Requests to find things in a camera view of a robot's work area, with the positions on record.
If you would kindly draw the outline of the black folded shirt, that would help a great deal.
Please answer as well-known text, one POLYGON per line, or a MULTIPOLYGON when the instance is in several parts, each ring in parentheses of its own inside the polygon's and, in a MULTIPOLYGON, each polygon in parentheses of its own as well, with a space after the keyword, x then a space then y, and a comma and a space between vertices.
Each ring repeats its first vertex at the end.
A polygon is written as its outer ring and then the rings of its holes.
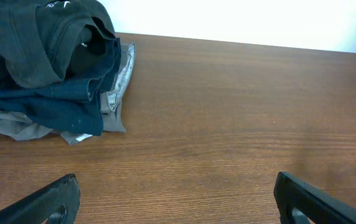
POLYGON ((60 83, 120 56, 98 1, 0 1, 0 89, 60 83))

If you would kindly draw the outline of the navy blue folded shirt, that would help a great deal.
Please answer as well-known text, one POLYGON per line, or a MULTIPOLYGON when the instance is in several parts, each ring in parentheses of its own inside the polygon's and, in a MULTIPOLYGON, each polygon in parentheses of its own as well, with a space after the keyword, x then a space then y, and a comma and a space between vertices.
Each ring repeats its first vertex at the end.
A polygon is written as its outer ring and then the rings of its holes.
POLYGON ((0 111, 20 112, 47 128, 99 136, 100 95, 111 89, 121 61, 119 38, 106 42, 106 55, 82 73, 42 88, 19 86, 0 56, 0 111))

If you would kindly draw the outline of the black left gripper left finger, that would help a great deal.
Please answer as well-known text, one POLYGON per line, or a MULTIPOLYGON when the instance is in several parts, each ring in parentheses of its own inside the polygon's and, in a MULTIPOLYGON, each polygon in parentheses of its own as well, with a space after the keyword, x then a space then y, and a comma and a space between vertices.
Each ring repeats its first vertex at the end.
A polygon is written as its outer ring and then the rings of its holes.
POLYGON ((73 224, 79 208, 78 180, 75 174, 67 174, 0 210, 0 224, 73 224))

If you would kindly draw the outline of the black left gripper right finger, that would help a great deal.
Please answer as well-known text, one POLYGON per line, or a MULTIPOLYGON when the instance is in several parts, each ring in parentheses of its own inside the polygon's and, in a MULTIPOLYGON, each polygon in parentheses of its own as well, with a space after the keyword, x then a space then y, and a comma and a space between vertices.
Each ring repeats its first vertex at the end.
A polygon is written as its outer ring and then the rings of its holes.
POLYGON ((356 224, 356 209, 288 172, 279 172, 274 198, 283 224, 356 224))

